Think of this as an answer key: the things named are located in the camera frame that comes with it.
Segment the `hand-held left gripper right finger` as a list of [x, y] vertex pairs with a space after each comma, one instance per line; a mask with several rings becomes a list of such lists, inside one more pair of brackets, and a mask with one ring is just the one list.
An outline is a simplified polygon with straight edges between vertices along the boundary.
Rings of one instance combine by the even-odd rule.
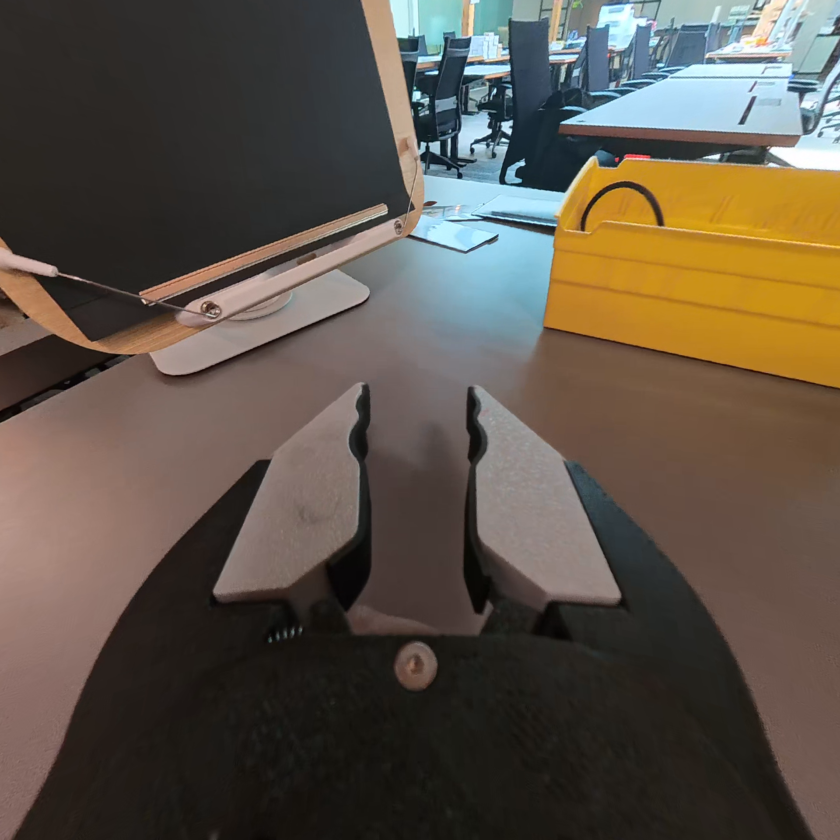
[[481, 386], [467, 392], [470, 604], [618, 606], [620, 588], [562, 454]]

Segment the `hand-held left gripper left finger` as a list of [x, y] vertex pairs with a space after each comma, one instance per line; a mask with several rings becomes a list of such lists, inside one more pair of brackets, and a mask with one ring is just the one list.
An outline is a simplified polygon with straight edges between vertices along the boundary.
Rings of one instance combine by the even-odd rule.
[[349, 611], [371, 574], [365, 465], [370, 387], [354, 384], [278, 447], [213, 588], [221, 604], [334, 598]]

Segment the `yellow plastic bin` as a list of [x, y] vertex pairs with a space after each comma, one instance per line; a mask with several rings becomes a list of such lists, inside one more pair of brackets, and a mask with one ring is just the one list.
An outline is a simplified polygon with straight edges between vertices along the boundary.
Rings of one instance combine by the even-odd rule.
[[837, 389], [838, 172], [592, 157], [543, 326]]

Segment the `black glossy card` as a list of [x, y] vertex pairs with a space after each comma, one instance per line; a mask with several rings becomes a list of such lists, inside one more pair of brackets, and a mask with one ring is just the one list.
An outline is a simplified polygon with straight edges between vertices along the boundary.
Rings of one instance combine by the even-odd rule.
[[423, 215], [418, 219], [409, 238], [465, 255], [496, 243], [498, 234]]

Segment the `clear document sleeve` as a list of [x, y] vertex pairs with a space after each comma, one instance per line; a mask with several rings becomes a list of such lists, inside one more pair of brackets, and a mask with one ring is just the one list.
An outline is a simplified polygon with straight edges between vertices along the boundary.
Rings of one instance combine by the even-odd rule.
[[478, 205], [470, 214], [500, 222], [555, 228], [563, 198], [563, 195], [549, 199], [498, 195]]

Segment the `black board on white stand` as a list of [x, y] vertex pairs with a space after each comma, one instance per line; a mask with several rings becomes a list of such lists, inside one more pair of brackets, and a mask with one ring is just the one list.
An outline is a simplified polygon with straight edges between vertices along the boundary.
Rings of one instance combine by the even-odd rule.
[[424, 200], [388, 2], [2, 2], [2, 294], [185, 375], [364, 304]]

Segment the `black office chair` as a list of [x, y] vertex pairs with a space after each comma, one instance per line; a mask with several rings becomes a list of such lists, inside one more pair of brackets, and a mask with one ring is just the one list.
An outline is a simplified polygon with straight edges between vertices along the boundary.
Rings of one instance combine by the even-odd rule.
[[470, 37], [446, 41], [427, 108], [414, 118], [416, 140], [423, 146], [420, 159], [425, 174], [434, 162], [447, 171], [454, 170], [459, 180], [463, 178], [457, 145], [462, 123], [460, 92], [469, 48]]
[[524, 166], [516, 177], [525, 186], [534, 185], [540, 135], [556, 133], [561, 121], [584, 111], [581, 91], [553, 89], [549, 31], [545, 19], [508, 21], [512, 132], [499, 173], [502, 185], [518, 163]]

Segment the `wood-edged office desk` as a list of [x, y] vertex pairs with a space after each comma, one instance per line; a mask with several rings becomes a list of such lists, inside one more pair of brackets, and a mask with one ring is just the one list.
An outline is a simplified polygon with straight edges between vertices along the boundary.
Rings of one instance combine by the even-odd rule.
[[792, 148], [804, 130], [790, 75], [791, 65], [782, 63], [690, 66], [563, 121], [558, 132], [620, 159], [693, 161]]

